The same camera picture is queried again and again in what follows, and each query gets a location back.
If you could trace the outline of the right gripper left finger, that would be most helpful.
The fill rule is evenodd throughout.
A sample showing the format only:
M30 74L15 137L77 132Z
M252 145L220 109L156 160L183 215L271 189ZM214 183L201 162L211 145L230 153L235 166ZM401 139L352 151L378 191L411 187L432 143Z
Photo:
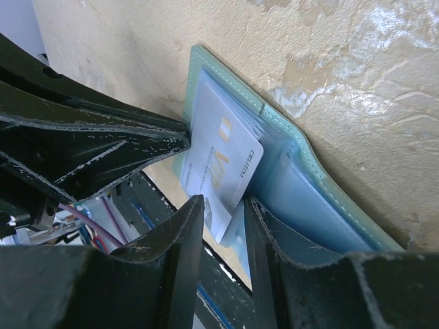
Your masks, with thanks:
M2 328L190 328L204 198L105 254L85 246L1 248Z

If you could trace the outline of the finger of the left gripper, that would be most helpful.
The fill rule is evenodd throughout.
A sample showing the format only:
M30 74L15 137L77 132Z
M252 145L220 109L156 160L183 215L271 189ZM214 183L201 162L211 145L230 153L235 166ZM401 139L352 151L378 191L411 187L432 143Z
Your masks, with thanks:
M1 35L1 81L41 99L189 136L181 121L128 105L55 72Z
M184 123L55 123L1 115L1 168L60 202L98 196L189 147Z

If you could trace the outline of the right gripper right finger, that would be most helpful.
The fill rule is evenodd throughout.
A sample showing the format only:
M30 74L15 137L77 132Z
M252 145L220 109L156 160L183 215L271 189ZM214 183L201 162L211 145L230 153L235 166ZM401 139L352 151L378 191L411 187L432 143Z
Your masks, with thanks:
M259 328L437 328L438 255L338 254L244 203Z

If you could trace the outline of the green card holder wallet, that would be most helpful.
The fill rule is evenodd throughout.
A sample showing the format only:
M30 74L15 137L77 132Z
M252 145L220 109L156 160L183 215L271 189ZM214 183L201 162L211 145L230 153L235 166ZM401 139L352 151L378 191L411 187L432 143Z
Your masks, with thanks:
M183 111L190 131L196 89L204 75L238 103L235 114L263 147L263 156L218 243L244 250L244 198L253 196L289 228L334 252L401 250L323 169L305 134L199 45L191 48ZM187 152L173 164L181 186Z

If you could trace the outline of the white VIP card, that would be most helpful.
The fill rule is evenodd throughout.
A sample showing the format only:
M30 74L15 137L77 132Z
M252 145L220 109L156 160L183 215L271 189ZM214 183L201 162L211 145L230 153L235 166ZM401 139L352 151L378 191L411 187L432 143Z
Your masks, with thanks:
M220 242L263 156L257 137L235 114L239 105L208 75L201 77L191 119L191 147L181 183L202 194L211 209L207 226Z

